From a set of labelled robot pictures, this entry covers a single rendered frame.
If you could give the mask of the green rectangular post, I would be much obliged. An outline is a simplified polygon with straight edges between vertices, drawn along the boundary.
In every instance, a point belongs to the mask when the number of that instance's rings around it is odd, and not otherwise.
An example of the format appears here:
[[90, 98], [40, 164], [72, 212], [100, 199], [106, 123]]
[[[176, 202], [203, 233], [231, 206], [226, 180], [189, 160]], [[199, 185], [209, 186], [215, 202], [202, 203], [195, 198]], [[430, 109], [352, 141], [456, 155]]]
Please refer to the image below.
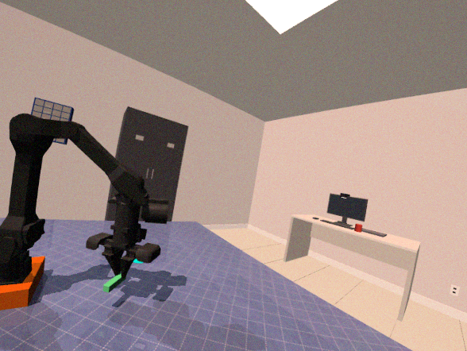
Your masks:
[[[126, 276], [125, 276], [126, 278]], [[122, 275], [121, 273], [119, 273], [117, 276], [115, 276], [112, 280], [108, 281], [107, 283], [105, 283], [103, 285], [103, 291], [106, 291], [106, 292], [111, 292], [111, 290], [113, 290], [115, 287], [117, 287], [123, 280], [122, 279]]]

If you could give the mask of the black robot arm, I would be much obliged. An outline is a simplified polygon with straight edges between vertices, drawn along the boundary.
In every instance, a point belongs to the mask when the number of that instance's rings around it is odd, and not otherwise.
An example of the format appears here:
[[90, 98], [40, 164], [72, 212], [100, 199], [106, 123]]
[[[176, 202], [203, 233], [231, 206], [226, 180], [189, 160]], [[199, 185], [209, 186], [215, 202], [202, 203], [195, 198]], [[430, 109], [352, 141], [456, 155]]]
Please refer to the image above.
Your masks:
[[108, 200], [117, 203], [116, 222], [138, 222], [142, 206], [143, 221], [167, 224], [168, 199], [149, 198], [144, 179], [119, 163], [83, 125], [18, 114], [9, 128], [16, 156], [9, 213], [0, 226], [0, 286], [21, 284], [32, 271], [28, 249], [45, 233], [45, 219], [36, 214], [42, 158], [54, 139], [70, 139], [109, 177], [118, 191]]

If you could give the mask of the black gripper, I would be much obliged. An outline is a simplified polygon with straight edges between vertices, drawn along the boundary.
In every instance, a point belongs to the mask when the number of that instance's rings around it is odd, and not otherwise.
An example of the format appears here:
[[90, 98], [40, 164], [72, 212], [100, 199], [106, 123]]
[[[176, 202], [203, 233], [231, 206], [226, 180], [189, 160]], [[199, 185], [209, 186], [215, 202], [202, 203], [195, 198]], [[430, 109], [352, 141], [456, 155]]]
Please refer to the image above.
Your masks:
[[[110, 229], [114, 230], [113, 235], [101, 232], [90, 236], [87, 239], [86, 248], [96, 250], [99, 245], [104, 245], [102, 255], [108, 261], [115, 276], [121, 273], [124, 279], [134, 259], [143, 263], [151, 263], [160, 255], [159, 245], [135, 244], [138, 242], [137, 229], [140, 225], [138, 222], [133, 224], [115, 222], [110, 226]], [[126, 255], [122, 256], [125, 251]]]

